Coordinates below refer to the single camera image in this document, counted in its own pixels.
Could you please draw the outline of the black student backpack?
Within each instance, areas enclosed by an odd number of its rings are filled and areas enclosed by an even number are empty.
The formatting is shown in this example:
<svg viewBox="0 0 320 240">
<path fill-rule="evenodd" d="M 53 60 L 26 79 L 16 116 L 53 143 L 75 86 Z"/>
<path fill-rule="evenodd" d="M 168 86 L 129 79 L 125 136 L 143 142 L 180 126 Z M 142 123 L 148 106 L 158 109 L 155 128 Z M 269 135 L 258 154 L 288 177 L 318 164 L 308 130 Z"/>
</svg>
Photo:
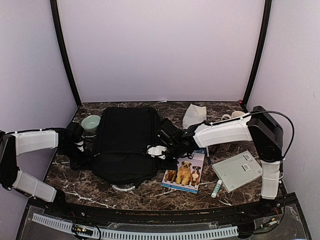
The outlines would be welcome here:
<svg viewBox="0 0 320 240">
<path fill-rule="evenodd" d="M 110 184 L 140 184 L 154 177 L 159 159 L 146 153 L 161 143 L 161 125 L 152 107 L 108 107 L 100 119 L 90 163 L 94 175 Z"/>
</svg>

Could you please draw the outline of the dog picture book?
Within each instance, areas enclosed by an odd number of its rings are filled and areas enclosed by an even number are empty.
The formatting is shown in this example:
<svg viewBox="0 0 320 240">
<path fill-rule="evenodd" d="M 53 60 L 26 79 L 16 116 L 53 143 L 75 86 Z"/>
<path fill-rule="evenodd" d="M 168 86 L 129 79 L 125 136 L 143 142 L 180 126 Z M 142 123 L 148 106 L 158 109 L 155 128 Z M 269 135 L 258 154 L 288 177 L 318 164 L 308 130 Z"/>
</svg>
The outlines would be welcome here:
<svg viewBox="0 0 320 240">
<path fill-rule="evenodd" d="M 194 151 L 189 157 L 180 158 L 177 170 L 165 171 L 161 186 L 197 194 L 205 158 L 205 148 Z"/>
</svg>

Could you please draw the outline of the grey shrink-wrapped notebook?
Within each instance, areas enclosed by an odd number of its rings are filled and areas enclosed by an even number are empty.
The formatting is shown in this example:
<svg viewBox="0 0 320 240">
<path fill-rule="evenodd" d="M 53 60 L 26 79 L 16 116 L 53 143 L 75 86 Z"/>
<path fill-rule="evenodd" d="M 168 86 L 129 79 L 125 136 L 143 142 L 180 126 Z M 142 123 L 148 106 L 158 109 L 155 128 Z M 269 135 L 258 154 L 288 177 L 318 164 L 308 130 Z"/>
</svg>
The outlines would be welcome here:
<svg viewBox="0 0 320 240">
<path fill-rule="evenodd" d="M 262 176 L 262 167 L 246 150 L 212 165 L 217 177 L 228 193 Z"/>
</svg>

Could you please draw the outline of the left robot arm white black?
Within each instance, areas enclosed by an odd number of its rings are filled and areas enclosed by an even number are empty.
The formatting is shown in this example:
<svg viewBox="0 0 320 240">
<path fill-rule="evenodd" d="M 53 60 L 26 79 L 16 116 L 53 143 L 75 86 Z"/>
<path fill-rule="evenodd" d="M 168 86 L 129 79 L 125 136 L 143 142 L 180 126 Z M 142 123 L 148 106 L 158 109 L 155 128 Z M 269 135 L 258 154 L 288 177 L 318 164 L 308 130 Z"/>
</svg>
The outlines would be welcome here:
<svg viewBox="0 0 320 240">
<path fill-rule="evenodd" d="M 35 130 L 0 132 L 0 185 L 7 191 L 12 189 L 32 198 L 51 203 L 51 210 L 60 218 L 71 213 L 65 203 L 66 195 L 42 180 L 22 171 L 17 157 L 40 150 L 57 151 L 69 158 L 72 169 L 80 169 L 90 163 L 91 151 L 83 139 L 84 128 L 70 122 L 66 128 L 53 127 Z"/>
</svg>

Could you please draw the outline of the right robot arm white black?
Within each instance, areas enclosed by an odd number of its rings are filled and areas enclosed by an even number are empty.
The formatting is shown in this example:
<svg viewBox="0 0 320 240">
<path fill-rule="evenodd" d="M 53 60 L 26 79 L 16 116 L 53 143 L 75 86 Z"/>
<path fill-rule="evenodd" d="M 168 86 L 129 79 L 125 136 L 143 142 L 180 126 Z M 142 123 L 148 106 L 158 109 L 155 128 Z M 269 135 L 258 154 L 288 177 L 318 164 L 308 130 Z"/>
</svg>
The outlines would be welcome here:
<svg viewBox="0 0 320 240">
<path fill-rule="evenodd" d="M 242 116 L 219 122 L 203 121 L 186 130 L 177 128 L 165 118 L 157 132 L 163 144 L 149 145 L 145 152 L 152 157 L 173 162 L 196 149 L 232 142 L 253 142 L 262 163 L 263 200 L 255 205 L 255 213 L 266 217 L 275 208 L 273 200 L 278 195 L 283 161 L 288 153 L 283 151 L 284 130 L 272 117 L 273 114 L 274 111 L 255 106 Z"/>
</svg>

